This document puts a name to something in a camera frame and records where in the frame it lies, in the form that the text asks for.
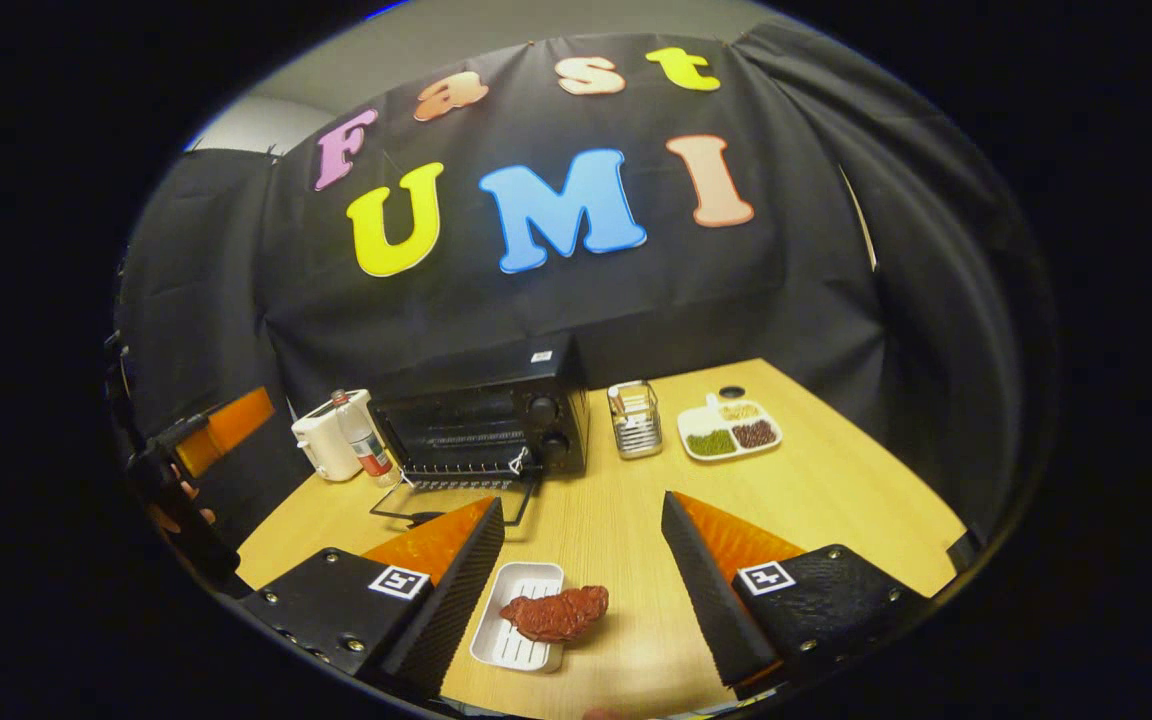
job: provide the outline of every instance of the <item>yellow letter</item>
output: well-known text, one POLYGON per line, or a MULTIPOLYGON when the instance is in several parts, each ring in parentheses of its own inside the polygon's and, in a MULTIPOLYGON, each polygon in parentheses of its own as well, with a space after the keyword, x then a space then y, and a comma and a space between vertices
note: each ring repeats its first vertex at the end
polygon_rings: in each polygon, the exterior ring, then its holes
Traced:
POLYGON ((441 162, 422 165, 407 173, 397 187, 407 188, 412 196, 412 234, 397 245, 385 240, 384 203, 389 197, 388 187, 358 197, 344 214, 353 220, 353 251, 362 272, 388 278, 415 268, 438 242, 438 188, 434 179, 444 172, 441 162))
POLYGON ((558 85, 571 94, 613 94, 626 90, 626 78, 613 73, 616 66, 607 58, 567 58, 554 65, 562 76, 558 85))
POLYGON ((740 198, 732 173, 723 162, 727 141, 713 135, 687 135, 664 143, 680 156, 696 188, 696 211, 691 218, 707 228, 748 223, 755 218, 755 206, 740 198))
POLYGON ((660 63, 664 69, 664 77, 675 83, 679 88, 687 90, 718 90, 721 83, 717 77, 703 77, 696 71, 696 66, 708 68, 708 60, 700 55, 688 55, 682 47, 662 47, 646 55, 653 63, 660 63))
POLYGON ((487 93, 488 86, 479 82, 479 73, 456 73, 420 91, 416 97, 420 105, 416 106, 415 118, 422 122, 441 118, 454 108, 483 100, 487 93))

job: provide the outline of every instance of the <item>baking tray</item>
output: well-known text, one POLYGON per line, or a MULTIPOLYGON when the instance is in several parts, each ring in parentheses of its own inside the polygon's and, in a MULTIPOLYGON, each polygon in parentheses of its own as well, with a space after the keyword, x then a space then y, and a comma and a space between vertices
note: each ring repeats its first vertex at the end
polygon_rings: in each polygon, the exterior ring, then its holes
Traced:
POLYGON ((776 425, 776 420, 767 414, 767 410, 764 410, 763 406, 759 406, 758 402, 745 400, 744 397, 733 400, 732 402, 722 402, 718 400, 718 395, 710 393, 705 396, 705 406, 691 407, 691 409, 679 414, 679 438, 682 441, 682 448, 687 450, 687 455, 700 462, 714 462, 730 457, 753 455, 756 452, 772 450, 773 447, 781 445, 783 437, 780 425, 776 425), (723 410, 735 410, 741 406, 752 407, 756 414, 749 416, 749 418, 741 418, 738 420, 727 420, 723 418, 723 410), (757 420, 767 420, 767 424, 772 426, 772 433, 775 435, 774 439, 767 445, 742 447, 735 434, 732 433, 732 429, 735 429, 737 425, 753 424, 757 420), (717 432, 717 430, 722 430, 732 438, 732 445, 736 446, 736 450, 723 452, 721 455, 696 455, 691 450, 691 446, 687 445, 688 435, 707 435, 708 433, 717 432))
POLYGON ((500 609, 513 598, 545 597, 563 591, 563 569, 553 562, 506 562, 497 571, 488 606, 470 642, 470 655, 479 662, 526 673, 553 673, 563 661, 562 643, 531 642, 518 632, 500 609))

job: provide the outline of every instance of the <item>wooden table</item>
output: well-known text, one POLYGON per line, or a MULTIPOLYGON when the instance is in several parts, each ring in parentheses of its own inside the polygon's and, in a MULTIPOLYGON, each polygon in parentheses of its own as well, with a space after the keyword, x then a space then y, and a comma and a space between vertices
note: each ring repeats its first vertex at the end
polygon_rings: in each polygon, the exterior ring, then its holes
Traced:
MULTIPOLYGON (((608 614, 563 652, 552 674, 520 673, 470 657, 492 582, 483 589, 442 695, 524 717, 581 717, 612 707, 664 717, 732 702, 660 535, 664 492, 675 488, 813 550, 843 543, 924 596, 954 578, 946 555, 965 532, 941 498, 882 446, 763 359, 653 379, 666 442, 653 457, 621 460, 607 400, 590 392, 589 469, 545 482, 522 524, 506 528, 497 568, 558 562, 566 586, 602 584, 608 614), (676 418, 705 393, 738 384, 781 425, 780 447, 702 464, 682 450, 676 418)), ((259 588, 326 546, 362 552, 402 532, 369 510, 384 495, 370 478, 312 475, 238 548, 238 576, 259 588)))

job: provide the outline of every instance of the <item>foam letter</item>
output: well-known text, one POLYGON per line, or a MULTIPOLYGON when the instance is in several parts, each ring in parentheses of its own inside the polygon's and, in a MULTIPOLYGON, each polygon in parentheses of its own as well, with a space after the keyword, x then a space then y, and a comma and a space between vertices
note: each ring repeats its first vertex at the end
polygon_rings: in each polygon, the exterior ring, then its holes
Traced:
POLYGON ((700 55, 688 55, 682 47, 662 47, 646 55, 653 63, 660 63, 664 69, 664 77, 675 83, 679 88, 687 90, 718 90, 721 83, 717 77, 703 77, 696 71, 696 66, 708 68, 708 60, 700 55))
POLYGON ((713 135, 687 135, 664 143, 669 152, 680 156, 691 173, 696 188, 696 211, 691 218, 707 228, 748 223, 755 218, 755 206, 740 198, 732 182, 732 173, 723 162, 727 141, 713 135))
POLYGON ((558 85, 571 94, 613 94, 626 90, 626 78, 613 73, 616 66, 607 58, 567 58, 554 65, 562 76, 558 85))
POLYGON ((412 196, 412 234, 397 245, 385 240, 384 203, 389 197, 388 187, 358 197, 344 214, 353 220, 353 253, 362 272, 378 278, 412 268, 425 259, 438 242, 438 190, 434 179, 444 172, 441 162, 422 165, 397 182, 412 196))
POLYGON ((323 190, 324 187, 349 174, 353 162, 348 160, 347 154, 358 154, 358 150, 362 150, 362 127, 374 122, 376 111, 364 109, 357 118, 319 138, 323 160, 319 169, 319 182, 314 183, 314 190, 323 190))
POLYGON ((416 97, 420 105, 416 106, 415 118, 420 122, 441 118, 453 109, 483 100, 487 93, 488 86, 483 85, 479 73, 456 73, 420 91, 416 97))
POLYGON ((582 214, 589 217, 584 242, 590 252, 643 245, 649 233, 634 222, 626 189, 621 185, 624 160, 620 150, 581 152, 567 170, 562 195, 554 192, 524 165, 485 174, 479 188, 495 196, 503 229, 506 253, 500 259, 500 268, 506 273, 521 273, 539 268, 548 258, 543 247, 532 242, 529 222, 563 258, 571 258, 576 251, 582 214))

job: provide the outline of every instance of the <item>bottle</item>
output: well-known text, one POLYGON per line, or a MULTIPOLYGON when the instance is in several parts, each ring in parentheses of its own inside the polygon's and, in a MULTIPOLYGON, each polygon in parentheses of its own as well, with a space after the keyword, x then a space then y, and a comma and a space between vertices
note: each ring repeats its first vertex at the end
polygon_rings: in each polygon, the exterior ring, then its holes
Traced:
POLYGON ((372 478, 387 477, 394 464, 389 461, 385 448, 380 446, 376 432, 372 432, 367 416, 357 407, 349 404, 349 396, 343 389, 332 393, 332 404, 338 417, 340 434, 344 437, 349 447, 353 447, 362 469, 366 470, 372 478))

